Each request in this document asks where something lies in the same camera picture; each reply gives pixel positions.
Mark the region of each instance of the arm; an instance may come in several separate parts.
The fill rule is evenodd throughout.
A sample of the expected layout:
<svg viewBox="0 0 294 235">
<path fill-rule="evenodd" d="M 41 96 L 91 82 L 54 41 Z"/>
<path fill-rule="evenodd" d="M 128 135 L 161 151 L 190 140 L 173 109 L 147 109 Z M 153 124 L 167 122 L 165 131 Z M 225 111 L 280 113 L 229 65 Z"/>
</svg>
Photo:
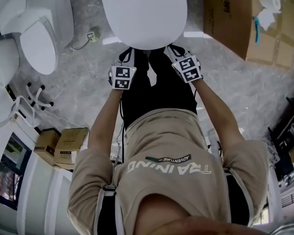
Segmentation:
<svg viewBox="0 0 294 235">
<path fill-rule="evenodd" d="M 112 181 L 110 151 L 121 95 L 122 91 L 112 90 L 90 132 L 88 149 L 76 158 L 68 216 L 82 235 L 93 234 L 99 191 Z"/>
<path fill-rule="evenodd" d="M 89 134 L 88 148 L 95 148 L 110 156 L 114 128 L 118 116 L 122 90 L 112 90 L 99 112 Z"/>
<path fill-rule="evenodd" d="M 239 131 L 235 117 L 229 107 L 202 80 L 193 82 L 214 128 L 220 138 L 224 152 L 245 139 Z"/>
</svg>

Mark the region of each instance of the white toilet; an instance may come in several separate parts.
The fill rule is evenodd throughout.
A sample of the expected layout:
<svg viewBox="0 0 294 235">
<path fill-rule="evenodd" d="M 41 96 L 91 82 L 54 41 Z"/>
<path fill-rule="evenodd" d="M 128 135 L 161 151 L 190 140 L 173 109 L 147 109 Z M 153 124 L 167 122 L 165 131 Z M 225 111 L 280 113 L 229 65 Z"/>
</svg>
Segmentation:
<svg viewBox="0 0 294 235">
<path fill-rule="evenodd" d="M 26 59 L 48 75 L 74 36 L 71 0 L 10 0 L 0 14 L 0 32 L 21 33 Z"/>
<path fill-rule="evenodd" d="M 126 45 L 143 50 L 173 43 L 183 33 L 186 0 L 102 0 L 114 34 Z"/>
<path fill-rule="evenodd" d="M 0 41 L 0 88 L 4 88 L 20 66 L 18 49 L 14 39 Z"/>
</svg>

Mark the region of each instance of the beige t-shirt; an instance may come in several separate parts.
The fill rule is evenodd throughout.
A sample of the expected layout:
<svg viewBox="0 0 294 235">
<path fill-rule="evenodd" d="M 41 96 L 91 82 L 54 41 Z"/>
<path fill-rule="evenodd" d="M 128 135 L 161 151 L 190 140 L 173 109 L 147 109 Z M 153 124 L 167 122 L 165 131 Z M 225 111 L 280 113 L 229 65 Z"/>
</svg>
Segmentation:
<svg viewBox="0 0 294 235">
<path fill-rule="evenodd" d="M 109 157 L 87 149 L 77 156 L 70 188 L 68 215 L 83 235 L 93 234 L 99 190 L 117 186 L 124 229 L 133 234 L 140 202 L 162 194 L 190 215 L 230 221 L 223 166 L 244 182 L 257 215 L 268 188 L 268 154 L 264 143 L 244 141 L 224 154 L 223 165 L 207 151 L 197 116 L 170 110 L 150 114 L 126 133 L 125 163 L 112 172 Z"/>
</svg>

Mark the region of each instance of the marble floor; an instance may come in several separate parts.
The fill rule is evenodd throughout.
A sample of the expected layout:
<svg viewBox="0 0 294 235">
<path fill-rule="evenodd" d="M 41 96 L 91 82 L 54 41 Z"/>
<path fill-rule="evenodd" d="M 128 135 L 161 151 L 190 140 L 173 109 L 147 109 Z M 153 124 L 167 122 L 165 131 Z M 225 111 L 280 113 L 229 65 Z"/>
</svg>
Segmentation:
<svg viewBox="0 0 294 235">
<path fill-rule="evenodd" d="M 16 94 L 26 95 L 25 85 L 29 81 L 34 90 L 44 84 L 44 99 L 54 102 L 50 111 L 78 126 L 91 127 L 111 91 L 108 70 L 125 45 L 102 44 L 103 39 L 114 34 L 101 0 L 72 0 L 72 7 L 75 35 L 65 48 L 57 70 L 47 76 L 41 75 L 22 57 L 22 65 L 11 86 Z M 203 0 L 188 0 L 188 9 L 185 31 L 202 30 Z M 92 27 L 99 30 L 99 40 L 79 51 L 72 49 L 86 42 L 85 34 Z M 200 60 L 204 80 L 231 108 L 239 127 L 244 130 L 243 135 L 246 138 L 264 137 L 267 127 L 275 125 L 287 105 L 285 97 L 294 96 L 294 70 L 244 62 L 214 39 L 181 36 L 178 42 L 188 45 Z M 198 118 L 206 133 L 212 124 L 200 98 L 197 101 Z M 76 127 L 48 112 L 39 112 L 39 115 L 43 118 L 41 128 Z M 121 125 L 122 119 L 118 117 L 115 138 Z"/>
</svg>

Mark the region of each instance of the toilet seat lid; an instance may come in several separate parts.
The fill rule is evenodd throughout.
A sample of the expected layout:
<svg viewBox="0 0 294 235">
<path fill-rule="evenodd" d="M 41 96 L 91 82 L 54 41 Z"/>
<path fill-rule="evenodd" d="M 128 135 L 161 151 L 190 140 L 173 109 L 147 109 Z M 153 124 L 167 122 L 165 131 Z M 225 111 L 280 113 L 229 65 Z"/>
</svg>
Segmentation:
<svg viewBox="0 0 294 235">
<path fill-rule="evenodd" d="M 26 59 L 35 70 L 49 75 L 56 69 L 56 43 L 48 21 L 37 21 L 20 36 L 20 41 Z"/>
<path fill-rule="evenodd" d="M 186 0 L 102 0 L 114 34 L 126 45 L 143 50 L 173 43 L 183 32 Z"/>
</svg>

